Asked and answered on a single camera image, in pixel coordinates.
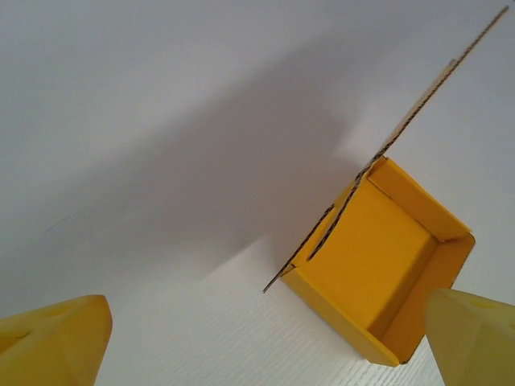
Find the corrugated cardboard edge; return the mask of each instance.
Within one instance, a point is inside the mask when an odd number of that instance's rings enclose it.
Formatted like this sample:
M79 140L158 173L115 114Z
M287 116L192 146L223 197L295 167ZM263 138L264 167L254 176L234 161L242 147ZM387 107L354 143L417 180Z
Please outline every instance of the corrugated cardboard edge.
M435 78L435 80L431 83L429 88L418 98L418 100L414 103L413 107L410 111L402 118L399 124L395 127L393 132L390 134L388 138L386 138L382 147L379 151L370 159L370 161L365 165L365 167L357 174L354 178L354 184L350 192L347 195L347 198L343 203L336 202L331 205L320 218L319 222L316 226L313 227L309 235L304 239L302 244L297 248L294 254L288 259L287 263L279 270L279 272L274 276L274 278L266 285L263 293L265 293L281 276L284 270L288 267L288 265L294 260L294 258L299 253L300 249L305 245L306 241L312 236L315 230L319 227L320 222L327 217L327 215L333 211L335 213L332 221L329 222L328 228L323 233L323 236L320 238L319 242L316 244L315 248L308 256L307 260L311 260L316 253L323 247L332 231L340 221L340 217L343 215L345 209L348 204L352 200L352 197L356 193L359 188L361 181L364 176L369 172L369 170L373 167L373 164L380 159L386 151L398 140L401 134L406 130L408 125L414 120L416 115L422 110L422 108L426 105L426 103L436 94L439 88L445 83L445 81L451 76L451 74L459 67L459 65L465 60L468 54L476 47L476 45L482 40L482 38L494 27L497 22L501 19L501 17L508 11L509 7L505 6L499 13L492 19L492 21L479 33L476 38L468 45L468 47L463 51L463 53L456 60L451 60L451 62L439 73L439 75Z

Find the cardboard flap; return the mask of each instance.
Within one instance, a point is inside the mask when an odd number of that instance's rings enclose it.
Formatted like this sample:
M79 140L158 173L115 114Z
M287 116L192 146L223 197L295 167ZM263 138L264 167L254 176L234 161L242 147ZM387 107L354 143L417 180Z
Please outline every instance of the cardboard flap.
M406 130L408 125L414 120L417 114L422 110L422 108L426 105L426 103L436 94L439 88L445 83L445 81L451 76L451 74L459 67L459 65L465 60L468 54L474 49L474 47L482 40L482 38L492 29L492 27L499 21L499 19L508 11L509 7L505 6L493 20L481 31L479 35L472 41L471 44L463 51L463 53L455 60L451 60L449 64L439 73L439 75L433 80L429 88L418 98L418 100L411 107L410 111L402 118L397 127L393 130L393 132L386 138L382 147L379 151L370 159L369 162L365 165L365 167L357 174L354 178L353 185L351 186L349 192L345 192L344 195L338 198L338 200L331 205L325 213L320 218L319 222L316 226L311 230L309 235L304 239L302 244L297 248L294 254L288 259L286 264L279 270L279 272L274 276L274 278L268 283L268 285L263 290L265 293L276 281L279 279L284 272L284 270L288 267L288 265L293 261L293 259L297 256L299 251L306 244L307 240L311 238L313 233L318 229L320 223L324 220L325 225L321 228L323 231L319 230L319 233L322 235L317 239L318 241L315 243L315 247L312 252L307 256L307 261L310 261L316 253L323 247L325 242L328 240L332 231L335 229L336 225L340 221L341 216L343 215L345 209L348 204L352 200L352 197L356 194L356 191L361 185L363 178L365 178L368 173L372 170L374 165L377 162L380 162L386 151L398 140L401 134ZM438 218L435 219L423 219L426 221L428 227L432 227L433 223L438 222ZM453 227L446 229L445 232L440 234L442 240L452 239L454 237L458 237L462 234L464 228L461 224L456 223Z

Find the open cardboard box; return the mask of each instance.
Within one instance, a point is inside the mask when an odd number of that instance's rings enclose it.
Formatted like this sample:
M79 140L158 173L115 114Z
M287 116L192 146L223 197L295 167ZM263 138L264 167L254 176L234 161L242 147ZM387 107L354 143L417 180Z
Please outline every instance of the open cardboard box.
M307 261L330 215L282 279L370 362L405 363L424 336L427 295L451 287L474 238L384 157L364 176L316 258Z

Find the white textured surface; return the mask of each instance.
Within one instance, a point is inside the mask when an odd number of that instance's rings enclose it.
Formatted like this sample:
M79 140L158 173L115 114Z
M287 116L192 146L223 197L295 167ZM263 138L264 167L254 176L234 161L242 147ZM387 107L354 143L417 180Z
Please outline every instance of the white textured surface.
M273 276L501 1L4 2L0 316L105 294L99 385L442 384L369 365ZM514 13L389 155L515 303Z

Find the yellow cardboard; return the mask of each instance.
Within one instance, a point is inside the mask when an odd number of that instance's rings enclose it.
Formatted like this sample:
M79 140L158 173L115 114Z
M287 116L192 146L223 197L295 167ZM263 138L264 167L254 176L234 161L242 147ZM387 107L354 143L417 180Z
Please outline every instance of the yellow cardboard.
M316 258L307 261L330 219L282 279L370 362L405 363L424 335L426 296L452 285L474 245L472 235L384 157L366 173Z

